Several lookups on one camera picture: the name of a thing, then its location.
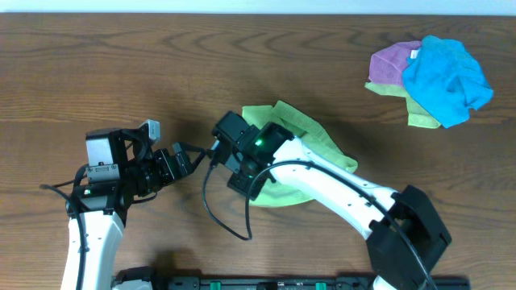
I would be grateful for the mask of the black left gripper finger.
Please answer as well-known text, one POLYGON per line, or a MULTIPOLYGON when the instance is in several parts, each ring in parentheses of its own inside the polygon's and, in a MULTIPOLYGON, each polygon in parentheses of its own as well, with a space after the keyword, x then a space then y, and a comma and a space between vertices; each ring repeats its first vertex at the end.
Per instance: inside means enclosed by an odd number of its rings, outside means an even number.
POLYGON ((173 144, 173 150, 176 154, 180 152, 197 152, 199 154, 207 154, 210 150, 202 147, 197 147, 185 142, 176 142, 173 144))
POLYGON ((194 160, 194 161, 191 161, 190 162, 190 173, 194 173, 198 166, 201 164, 201 162, 206 158, 206 153, 205 152, 201 152, 198 154, 198 157, 194 160))

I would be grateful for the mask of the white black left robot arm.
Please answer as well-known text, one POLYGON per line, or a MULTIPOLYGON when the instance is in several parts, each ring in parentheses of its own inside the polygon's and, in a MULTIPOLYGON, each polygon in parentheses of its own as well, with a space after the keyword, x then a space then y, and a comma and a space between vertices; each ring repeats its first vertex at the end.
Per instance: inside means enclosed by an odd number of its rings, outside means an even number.
POLYGON ((206 150, 174 143, 174 153, 152 150, 159 131, 96 130, 85 137, 89 162, 81 167, 69 196, 69 249, 63 289, 110 289, 114 260, 129 208, 191 175, 206 150))

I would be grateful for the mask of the light green cloth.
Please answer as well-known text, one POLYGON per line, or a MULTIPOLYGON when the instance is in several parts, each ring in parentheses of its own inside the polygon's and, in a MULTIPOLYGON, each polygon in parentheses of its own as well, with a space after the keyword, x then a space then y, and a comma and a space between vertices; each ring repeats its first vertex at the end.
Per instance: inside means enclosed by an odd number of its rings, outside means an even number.
MULTIPOLYGON (((308 148, 338 167, 350 173, 358 168, 358 162, 338 148, 321 124, 283 101, 278 101, 274 106, 244 106, 242 117, 248 124, 260 129, 269 122, 279 124, 293 132, 308 148)), ((311 200, 312 198, 308 194, 292 186, 268 180, 258 197, 251 201, 250 205, 279 208, 311 200)))

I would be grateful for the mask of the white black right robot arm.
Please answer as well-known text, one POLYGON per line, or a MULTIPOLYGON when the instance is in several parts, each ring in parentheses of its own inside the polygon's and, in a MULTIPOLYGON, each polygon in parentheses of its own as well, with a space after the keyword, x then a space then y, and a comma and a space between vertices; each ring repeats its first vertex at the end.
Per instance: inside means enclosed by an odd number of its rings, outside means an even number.
POLYGON ((227 112, 215 125, 211 165, 231 170, 227 185, 248 201, 267 180, 308 194, 365 240, 375 289, 436 289, 431 270, 452 237, 430 198, 364 180, 318 155, 274 122, 259 129, 227 112))

